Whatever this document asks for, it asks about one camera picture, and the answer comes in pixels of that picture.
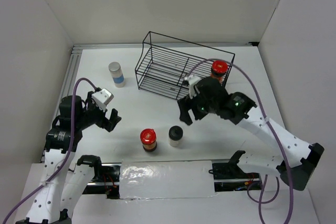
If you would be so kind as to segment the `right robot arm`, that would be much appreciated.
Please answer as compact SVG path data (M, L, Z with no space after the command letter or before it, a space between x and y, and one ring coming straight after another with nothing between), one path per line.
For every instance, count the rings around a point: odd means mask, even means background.
M273 119L263 115L261 108L241 92L229 94L220 82L212 77L186 77L183 85L188 87L188 95L178 100L180 121L193 123L189 113L196 120L208 114L252 133L263 143L279 152L278 156L265 154L255 156L247 151L236 151L230 158L229 172L235 178L245 173L260 173L280 178L286 185L303 191L324 152L319 143L303 141Z

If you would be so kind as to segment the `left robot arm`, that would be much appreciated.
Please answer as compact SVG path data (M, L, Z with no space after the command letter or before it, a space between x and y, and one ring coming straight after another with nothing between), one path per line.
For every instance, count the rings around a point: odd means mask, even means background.
M46 135L45 164L40 189L26 217L19 223L71 223L73 211L87 183L103 177L99 156L83 155L74 172L69 174L70 164L84 129L96 125L111 132L121 121L116 109L106 118L107 105L113 94L97 88L80 96L62 98L60 114L54 119Z

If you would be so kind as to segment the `black lid white bottle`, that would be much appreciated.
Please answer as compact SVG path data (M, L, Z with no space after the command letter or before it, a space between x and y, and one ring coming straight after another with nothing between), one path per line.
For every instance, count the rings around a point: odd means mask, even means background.
M169 129L169 144L172 147L177 147L182 137L183 137L183 129L180 126L175 125Z

